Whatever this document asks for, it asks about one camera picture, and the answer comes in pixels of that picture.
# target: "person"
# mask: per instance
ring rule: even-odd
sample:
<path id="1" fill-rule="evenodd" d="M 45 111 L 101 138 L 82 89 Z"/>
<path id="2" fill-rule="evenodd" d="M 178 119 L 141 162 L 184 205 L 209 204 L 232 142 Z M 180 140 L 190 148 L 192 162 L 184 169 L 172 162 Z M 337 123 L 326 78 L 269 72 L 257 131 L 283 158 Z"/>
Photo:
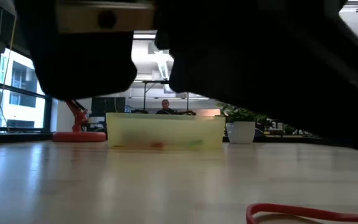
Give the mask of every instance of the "person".
<path id="1" fill-rule="evenodd" d="M 169 101 L 168 100 L 161 101 L 161 106 L 162 106 L 162 110 L 157 111 L 156 114 L 177 114 L 176 111 L 174 111 L 173 109 L 169 108 Z"/>
<path id="2" fill-rule="evenodd" d="M 161 101 L 161 106 L 162 106 L 162 110 L 157 111 L 156 114 L 196 115 L 196 113 L 194 113 L 192 111 L 177 112 L 177 111 L 169 108 L 169 101 L 168 100 Z"/>

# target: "red cable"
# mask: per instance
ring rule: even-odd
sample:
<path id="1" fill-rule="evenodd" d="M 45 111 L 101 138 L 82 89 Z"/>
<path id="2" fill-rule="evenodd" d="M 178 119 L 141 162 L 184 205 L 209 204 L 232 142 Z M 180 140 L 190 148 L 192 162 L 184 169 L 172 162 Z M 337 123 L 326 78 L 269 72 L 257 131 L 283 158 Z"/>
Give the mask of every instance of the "red cable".
<path id="1" fill-rule="evenodd" d="M 315 218 L 319 220 L 335 222 L 358 222 L 357 214 L 329 212 L 313 208 L 303 208 L 289 205 L 276 205 L 271 203 L 255 203 L 247 208 L 247 224 L 258 224 L 253 218 L 258 212 L 275 212 L 287 215 L 294 215 L 305 218 Z"/>

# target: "table surface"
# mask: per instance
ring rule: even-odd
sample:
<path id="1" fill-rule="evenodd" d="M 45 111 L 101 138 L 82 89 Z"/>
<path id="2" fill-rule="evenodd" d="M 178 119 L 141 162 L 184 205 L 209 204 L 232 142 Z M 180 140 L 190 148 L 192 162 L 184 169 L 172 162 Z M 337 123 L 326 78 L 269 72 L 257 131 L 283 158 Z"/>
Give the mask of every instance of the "table surface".
<path id="1" fill-rule="evenodd" d="M 210 151 L 0 144 L 0 223 L 240 224 L 257 202 L 358 213 L 358 151 L 262 143 Z M 315 223 L 257 216 L 261 223 Z"/>

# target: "white pot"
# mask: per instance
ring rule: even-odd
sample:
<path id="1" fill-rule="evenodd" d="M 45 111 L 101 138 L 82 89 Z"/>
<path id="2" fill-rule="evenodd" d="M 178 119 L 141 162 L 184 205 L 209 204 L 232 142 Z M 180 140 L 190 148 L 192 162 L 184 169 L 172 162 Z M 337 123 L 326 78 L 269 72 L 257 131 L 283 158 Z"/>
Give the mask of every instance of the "white pot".
<path id="1" fill-rule="evenodd" d="M 251 144 L 255 136 L 255 122 L 236 121 L 226 123 L 230 143 Z"/>

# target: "translucent plastic container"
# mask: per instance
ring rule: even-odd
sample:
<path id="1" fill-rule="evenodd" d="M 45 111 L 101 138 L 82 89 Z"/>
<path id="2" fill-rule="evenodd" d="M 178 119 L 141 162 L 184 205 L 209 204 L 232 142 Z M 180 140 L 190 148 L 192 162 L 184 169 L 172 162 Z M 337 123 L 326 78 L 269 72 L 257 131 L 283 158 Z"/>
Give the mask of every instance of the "translucent plastic container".
<path id="1" fill-rule="evenodd" d="M 110 147 L 222 147 L 223 117 L 130 113 L 106 117 Z"/>

